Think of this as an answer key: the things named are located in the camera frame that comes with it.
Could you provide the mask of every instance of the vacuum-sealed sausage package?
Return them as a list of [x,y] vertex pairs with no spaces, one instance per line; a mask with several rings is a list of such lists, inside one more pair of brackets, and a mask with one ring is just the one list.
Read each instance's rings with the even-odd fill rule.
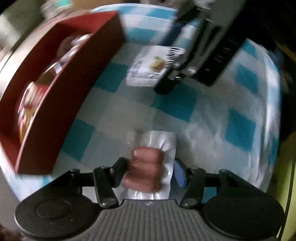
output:
[[128,169],[118,188],[113,191],[123,199],[168,199],[174,169],[177,138],[166,131],[130,131]]

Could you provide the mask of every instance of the white snack packet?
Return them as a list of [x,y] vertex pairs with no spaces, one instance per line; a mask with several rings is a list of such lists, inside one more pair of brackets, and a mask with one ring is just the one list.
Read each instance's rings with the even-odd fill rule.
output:
[[183,48],[145,46],[127,72],[126,85],[154,87],[175,59],[183,53]]
[[119,201],[123,199],[154,200],[168,199],[170,194],[170,180],[174,169],[174,160],[176,154],[177,137],[175,133],[166,131],[148,131],[137,132],[129,131],[126,137],[131,150],[138,146],[153,147],[161,149],[164,152],[163,175],[161,177],[161,190],[156,193],[142,193],[127,188],[122,183],[113,191]]

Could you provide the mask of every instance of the table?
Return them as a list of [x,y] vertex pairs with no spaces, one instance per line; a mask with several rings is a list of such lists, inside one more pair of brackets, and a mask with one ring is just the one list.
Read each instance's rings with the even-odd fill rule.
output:
[[[0,153],[0,166],[23,200],[72,168],[91,172],[128,156],[127,131],[161,130],[177,134],[177,153],[187,166],[207,172],[229,169],[266,191],[278,147],[279,73],[262,47],[246,41],[217,82],[208,88],[186,78],[166,96],[152,88],[127,87],[125,74],[144,45],[157,45],[175,10],[145,4],[115,4],[127,43],[91,89],[47,176],[14,175]],[[174,46],[186,48],[198,20],[185,26]],[[93,188],[84,194],[95,201]]]

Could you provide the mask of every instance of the black circular disc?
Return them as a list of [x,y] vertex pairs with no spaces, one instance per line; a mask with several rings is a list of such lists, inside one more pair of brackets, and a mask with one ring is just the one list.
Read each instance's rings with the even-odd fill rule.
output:
[[96,205],[82,195],[57,198],[30,196],[15,211],[24,235],[33,239],[69,238],[95,220]]
[[276,235],[284,212],[271,197],[211,198],[203,207],[206,221],[217,231],[236,239],[265,239]]

